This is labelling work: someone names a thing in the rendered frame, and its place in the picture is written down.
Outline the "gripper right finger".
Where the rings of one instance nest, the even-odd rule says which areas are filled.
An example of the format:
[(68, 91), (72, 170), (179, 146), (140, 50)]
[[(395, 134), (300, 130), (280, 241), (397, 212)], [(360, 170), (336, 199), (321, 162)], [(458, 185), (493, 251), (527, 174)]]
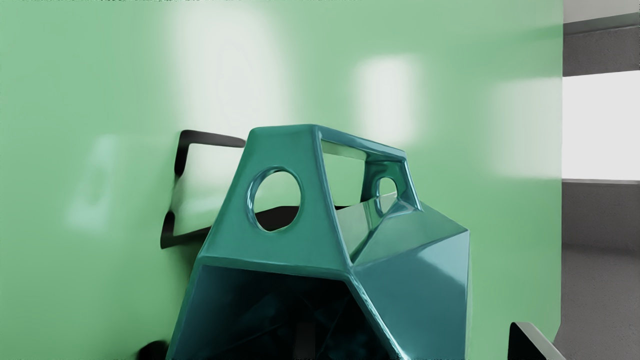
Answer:
[(566, 360), (565, 356), (531, 322), (512, 322), (508, 360)]

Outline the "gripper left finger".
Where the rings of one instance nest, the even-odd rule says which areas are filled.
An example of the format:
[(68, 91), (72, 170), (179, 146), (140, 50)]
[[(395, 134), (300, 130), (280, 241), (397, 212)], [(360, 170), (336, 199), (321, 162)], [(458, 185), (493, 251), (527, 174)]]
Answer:
[(168, 350), (166, 341), (149, 342), (137, 351), (135, 360), (166, 360)]

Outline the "teal faceted mug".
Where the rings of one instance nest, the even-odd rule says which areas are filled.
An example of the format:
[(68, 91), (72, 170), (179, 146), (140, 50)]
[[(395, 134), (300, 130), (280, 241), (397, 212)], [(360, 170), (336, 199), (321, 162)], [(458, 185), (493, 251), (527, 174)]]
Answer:
[(196, 256), (166, 360), (465, 360), (470, 232), (406, 153), (258, 127)]

